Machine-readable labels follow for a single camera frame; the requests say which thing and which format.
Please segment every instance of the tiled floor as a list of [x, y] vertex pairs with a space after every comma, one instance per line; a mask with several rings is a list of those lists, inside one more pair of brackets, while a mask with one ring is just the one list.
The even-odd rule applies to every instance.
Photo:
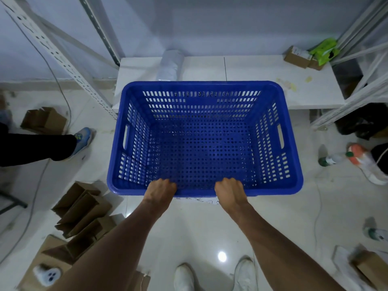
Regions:
[[[102, 191], [107, 191], [105, 179], [116, 122], [84, 92], [67, 92], [66, 96], [73, 114], [71, 132], [89, 126], [96, 129], [97, 134], [90, 148], [81, 155], [71, 161], [49, 164], [38, 192], [31, 225], [12, 255], [0, 266], [2, 290], [14, 289], [46, 235], [60, 237], [61, 233], [54, 229], [58, 217], [49, 209], [73, 181], [92, 182]], [[16, 124], [20, 123], [26, 109], [41, 104], [37, 102], [60, 106], [63, 112], [66, 111], [57, 92], [21, 92], [9, 101]], [[333, 126], [325, 132], [313, 132], [309, 129], [308, 111], [290, 111], [290, 115], [304, 186], [296, 195], [251, 197], [251, 204], [330, 274], [336, 271], [331, 261], [336, 245], [353, 247], [362, 243], [367, 247], [388, 250], [387, 245], [362, 235], [364, 220], [371, 216], [378, 226], [386, 228], [387, 187], [369, 183], [349, 162], [327, 168], [317, 163], [318, 150], [343, 151], [346, 144], [356, 141], [356, 138], [339, 135]], [[45, 161], [40, 161], [19, 167], [15, 173], [13, 194], [31, 204], [45, 164]], [[138, 196], [117, 196], [109, 192], [105, 197], [114, 205], [111, 214], [117, 221], [131, 214], [141, 201]], [[8, 218], [9, 222], [14, 219], [0, 236], [0, 258], [23, 231], [28, 212], [28, 209], [15, 209], [12, 215], [0, 218], [0, 221]], [[220, 251], [227, 256], [225, 262], [218, 259]], [[253, 258], [252, 247], [219, 205], [175, 199], [151, 230], [138, 269], [150, 274], [150, 291], [172, 290], [174, 270], [183, 262], [194, 268], [202, 289], [231, 290], [235, 266], [244, 255]], [[259, 290], [271, 290], [256, 259], [255, 264]]]

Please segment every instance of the black pants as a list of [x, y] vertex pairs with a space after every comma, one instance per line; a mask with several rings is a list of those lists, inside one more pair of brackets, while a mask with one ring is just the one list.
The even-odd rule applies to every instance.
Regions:
[[[0, 130], [7, 130], [0, 124]], [[61, 161], [74, 152], [73, 135], [0, 134], [0, 166], [14, 166], [51, 158]]]

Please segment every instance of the white wall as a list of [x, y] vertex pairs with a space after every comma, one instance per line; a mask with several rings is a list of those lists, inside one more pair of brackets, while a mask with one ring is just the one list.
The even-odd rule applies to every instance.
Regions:
[[[27, 0], [32, 9], [109, 58], [78, 0]], [[102, 0], [126, 57], [281, 54], [337, 38], [371, 0]], [[0, 81], [51, 79], [42, 59], [0, 11]], [[98, 78], [117, 71], [66, 45]], [[60, 78], [67, 74], [57, 67]]]

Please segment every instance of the white sneaker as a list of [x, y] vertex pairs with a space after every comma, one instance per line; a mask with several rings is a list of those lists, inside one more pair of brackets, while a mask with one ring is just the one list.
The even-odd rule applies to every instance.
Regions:
[[175, 270], [175, 291], [194, 291], [194, 275], [187, 264], [181, 264]]
[[241, 260], [234, 271], [233, 291], [257, 291], [255, 264], [249, 258]]

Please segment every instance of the white table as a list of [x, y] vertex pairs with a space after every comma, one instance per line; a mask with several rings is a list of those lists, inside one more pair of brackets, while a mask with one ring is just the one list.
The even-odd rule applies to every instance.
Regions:
[[[114, 93], [118, 112], [121, 91], [133, 81], [154, 81], [161, 57], [123, 58]], [[330, 64], [321, 71], [300, 68], [282, 55], [185, 57], [180, 81], [274, 81], [286, 96], [289, 109], [329, 109], [344, 105]]]

